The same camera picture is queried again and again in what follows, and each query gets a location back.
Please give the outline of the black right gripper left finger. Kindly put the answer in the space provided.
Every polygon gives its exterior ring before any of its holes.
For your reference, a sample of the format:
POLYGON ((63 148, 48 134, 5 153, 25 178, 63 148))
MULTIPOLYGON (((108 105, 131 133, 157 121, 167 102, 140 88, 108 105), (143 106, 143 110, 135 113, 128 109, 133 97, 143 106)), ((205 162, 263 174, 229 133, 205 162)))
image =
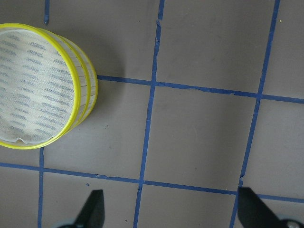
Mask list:
POLYGON ((74 221, 75 228, 102 228, 105 222, 103 190, 91 191, 74 221))

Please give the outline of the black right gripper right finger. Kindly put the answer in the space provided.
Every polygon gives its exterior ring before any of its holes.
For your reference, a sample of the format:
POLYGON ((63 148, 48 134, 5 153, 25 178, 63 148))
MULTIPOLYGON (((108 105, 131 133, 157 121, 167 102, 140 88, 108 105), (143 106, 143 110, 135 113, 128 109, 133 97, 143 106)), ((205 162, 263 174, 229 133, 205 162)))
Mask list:
POLYGON ((287 228, 251 188, 238 188, 237 200, 237 216, 244 228, 287 228))

